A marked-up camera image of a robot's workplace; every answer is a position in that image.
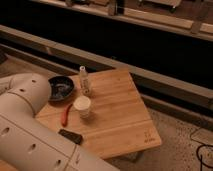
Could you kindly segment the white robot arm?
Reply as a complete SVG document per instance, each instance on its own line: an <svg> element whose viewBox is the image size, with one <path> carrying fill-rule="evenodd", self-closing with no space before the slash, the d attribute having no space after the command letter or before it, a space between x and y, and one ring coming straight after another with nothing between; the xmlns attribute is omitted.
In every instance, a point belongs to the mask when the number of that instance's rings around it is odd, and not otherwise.
<svg viewBox="0 0 213 171"><path fill-rule="evenodd" d="M0 78L0 159L19 171L119 171L35 119L50 95L40 74Z"/></svg>

